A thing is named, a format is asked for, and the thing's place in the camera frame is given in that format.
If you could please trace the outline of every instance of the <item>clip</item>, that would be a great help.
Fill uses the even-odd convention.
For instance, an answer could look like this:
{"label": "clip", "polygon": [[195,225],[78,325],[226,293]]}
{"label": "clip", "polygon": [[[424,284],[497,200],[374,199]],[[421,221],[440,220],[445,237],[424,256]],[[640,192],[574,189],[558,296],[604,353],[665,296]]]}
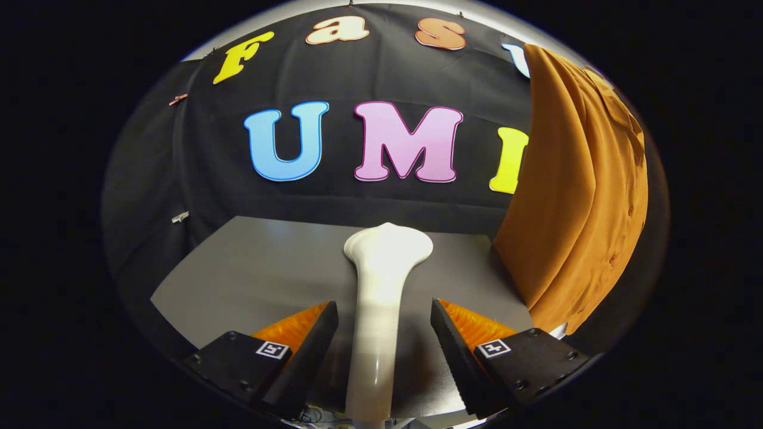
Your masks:
{"label": "clip", "polygon": [[169,105],[174,105],[175,103],[178,103],[178,102],[180,102],[180,100],[183,100],[183,99],[184,99],[184,98],[186,98],[186,97],[188,97],[188,94],[183,94],[183,95],[176,95],[176,96],[175,96],[175,99],[174,99],[174,100],[172,100],[171,102],[169,102]]}
{"label": "clip", "polygon": [[187,218],[187,217],[188,217],[188,212],[187,212],[187,211],[184,211],[184,212],[182,212],[181,214],[178,214],[177,216],[175,216],[174,218],[172,218],[172,223],[173,223],[173,224],[176,224],[176,223],[178,223],[178,222],[183,222],[183,220],[184,220],[185,218]]}

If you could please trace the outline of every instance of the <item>black fabric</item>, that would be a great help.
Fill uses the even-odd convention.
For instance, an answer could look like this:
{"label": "black fabric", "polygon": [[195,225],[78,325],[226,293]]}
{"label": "black fabric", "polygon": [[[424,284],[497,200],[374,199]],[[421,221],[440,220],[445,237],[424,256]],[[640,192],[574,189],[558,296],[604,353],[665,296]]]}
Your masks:
{"label": "black fabric", "polygon": [[124,125],[106,169],[101,225],[109,269],[117,275],[151,234],[184,211],[172,168],[172,134],[182,94],[199,61],[174,66]]}
{"label": "black fabric", "polygon": [[[354,41],[310,45],[318,22],[344,15],[365,19],[370,35]],[[422,18],[458,21],[468,44],[457,51],[419,44]],[[225,52],[273,31],[243,70],[217,85]],[[502,43],[522,42],[496,30],[432,9],[401,5],[328,8],[280,21],[218,48],[204,59],[182,118],[182,185],[192,233],[203,240],[234,215],[371,227],[384,221],[426,231],[494,234],[511,196],[493,192],[501,154],[499,127],[530,132],[530,81]],[[279,157],[300,153],[299,121],[291,108],[325,101],[320,165],[294,182],[273,182],[253,168],[246,117],[278,109]],[[414,130],[429,108],[459,110],[453,156],[454,182],[422,182],[410,174],[361,182],[353,173],[363,153],[361,102],[392,102]],[[390,168],[389,159],[385,165]]]}

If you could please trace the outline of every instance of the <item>blue letter u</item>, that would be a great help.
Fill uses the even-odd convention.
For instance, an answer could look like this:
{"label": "blue letter u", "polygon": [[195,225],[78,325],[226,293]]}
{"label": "blue letter u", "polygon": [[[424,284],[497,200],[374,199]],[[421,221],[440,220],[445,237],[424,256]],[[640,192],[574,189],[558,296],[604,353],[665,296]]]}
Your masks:
{"label": "blue letter u", "polygon": [[291,161],[284,161],[275,153],[275,123],[281,119],[280,111],[265,110],[246,118],[243,126],[249,130],[254,170],[276,182],[297,180],[312,173],[320,162],[320,117],[327,111],[326,102],[307,102],[293,107],[291,115],[299,118],[302,151]]}

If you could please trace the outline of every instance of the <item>gray table surface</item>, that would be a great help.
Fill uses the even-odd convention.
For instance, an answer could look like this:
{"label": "gray table surface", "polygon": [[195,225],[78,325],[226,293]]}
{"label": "gray table surface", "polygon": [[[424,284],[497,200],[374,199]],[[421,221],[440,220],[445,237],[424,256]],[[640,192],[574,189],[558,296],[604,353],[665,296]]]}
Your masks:
{"label": "gray table surface", "polygon": [[[251,333],[327,300],[339,327],[308,402],[343,411],[356,307],[354,265],[342,251],[362,228],[235,217],[194,249],[151,301],[194,346]],[[486,236],[427,233],[432,255],[407,277],[395,358],[393,418],[461,411],[464,404],[430,325],[432,298],[514,330],[533,324]]]}

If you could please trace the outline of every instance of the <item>orange soft finger pad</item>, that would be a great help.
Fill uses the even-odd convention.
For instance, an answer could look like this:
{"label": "orange soft finger pad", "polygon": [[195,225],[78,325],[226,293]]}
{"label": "orange soft finger pad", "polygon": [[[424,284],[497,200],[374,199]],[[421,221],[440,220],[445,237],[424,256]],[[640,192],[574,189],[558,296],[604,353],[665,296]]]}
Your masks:
{"label": "orange soft finger pad", "polygon": [[292,314],[286,319],[257,331],[252,337],[273,343],[286,344],[291,348],[292,356],[294,356],[328,303],[326,301],[307,310]]}
{"label": "orange soft finger pad", "polygon": [[480,344],[499,340],[517,333],[510,327],[488,319],[481,314],[474,313],[460,305],[447,302],[443,299],[438,300],[445,308],[448,316],[450,316],[450,320],[456,326],[456,330],[461,334],[461,338],[464,339],[464,342],[469,347],[469,351],[472,353],[474,353],[475,348]]}

